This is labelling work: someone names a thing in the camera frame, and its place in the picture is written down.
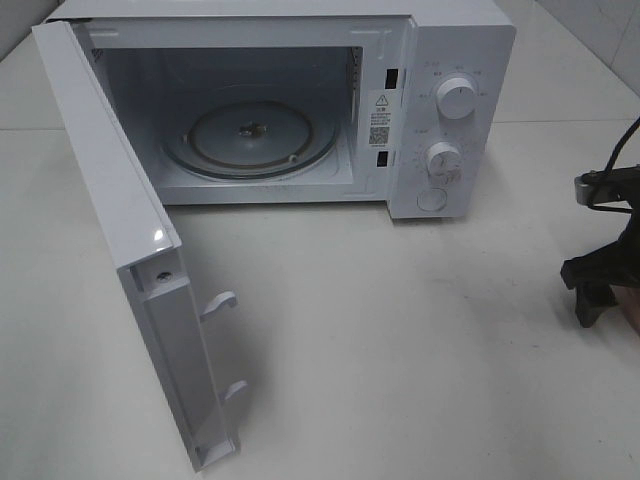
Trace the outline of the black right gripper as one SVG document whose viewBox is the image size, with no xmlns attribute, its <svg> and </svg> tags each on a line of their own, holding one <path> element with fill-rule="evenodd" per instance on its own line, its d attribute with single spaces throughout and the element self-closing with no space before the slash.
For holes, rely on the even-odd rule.
<svg viewBox="0 0 640 480">
<path fill-rule="evenodd" d="M 566 287 L 576 290 L 575 313 L 583 328 L 592 327 L 618 305 L 613 287 L 639 288 L 639 213 L 633 212 L 619 238 L 561 268 Z"/>
</svg>

